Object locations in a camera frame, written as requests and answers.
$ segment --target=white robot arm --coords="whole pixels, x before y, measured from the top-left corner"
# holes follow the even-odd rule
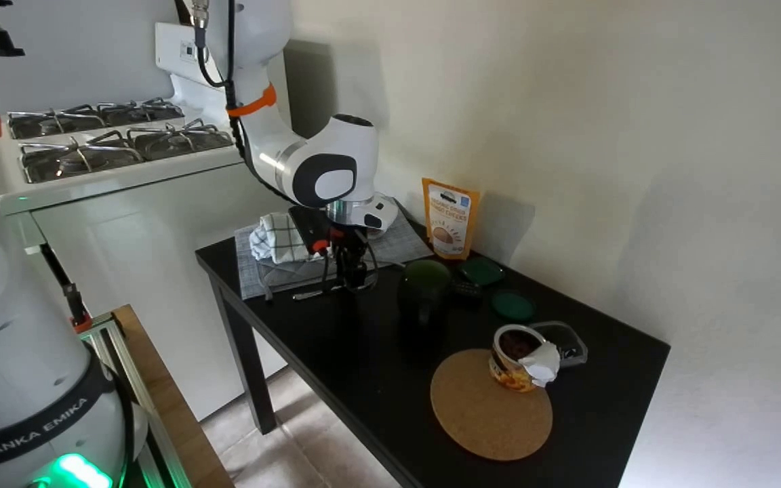
[[[363,117],[335,113],[315,138],[300,138],[274,106],[269,58],[293,35],[291,3],[199,0],[196,33],[199,49],[205,37],[224,71],[227,113],[243,136],[253,174],[277,195],[323,208],[335,224],[388,229],[398,208],[375,191],[377,128]]]
[[[113,483],[133,450],[124,404],[0,218],[0,484],[47,483],[56,460],[90,460]]]

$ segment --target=black table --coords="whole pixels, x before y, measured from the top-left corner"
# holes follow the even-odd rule
[[[527,293],[536,320],[570,323],[588,343],[588,362],[565,369],[547,386],[552,433],[540,452],[482,460],[439,429],[429,381],[447,355],[490,343],[504,320],[485,300],[460,300],[445,327],[409,332],[396,309],[398,269],[382,269],[354,294],[241,300],[234,239],[199,248],[199,263],[235,342],[260,431],[277,429],[277,416],[253,327],[402,484],[619,484],[666,358],[666,343],[510,271],[494,288]]]

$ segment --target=round cork mat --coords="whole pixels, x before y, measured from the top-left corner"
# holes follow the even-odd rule
[[[434,370],[429,397],[439,424],[464,450],[490,460],[536,452],[552,429],[551,395],[543,386],[519,393],[489,370],[489,350],[460,350]]]

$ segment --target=green light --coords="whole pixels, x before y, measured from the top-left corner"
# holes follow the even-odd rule
[[[36,484],[44,488],[110,488],[113,479],[101,471],[90,457],[78,452],[59,456],[52,460]]]

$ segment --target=table leg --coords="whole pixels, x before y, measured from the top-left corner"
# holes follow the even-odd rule
[[[220,305],[220,315],[227,324],[227,332],[235,343],[235,355],[239,355],[239,365],[241,365],[241,373],[247,378],[247,393],[250,393],[250,401],[253,401],[253,416],[260,429],[260,433],[269,433],[277,429],[277,411],[274,411],[274,404],[272,404],[272,393],[266,391],[266,376],[262,376],[262,369],[260,369],[260,355],[257,355],[257,347],[255,347],[255,336],[253,336],[253,324],[250,320],[243,320],[235,305],[231,305],[222,294],[222,289],[218,283],[212,283],[212,294],[218,298],[218,305]]]

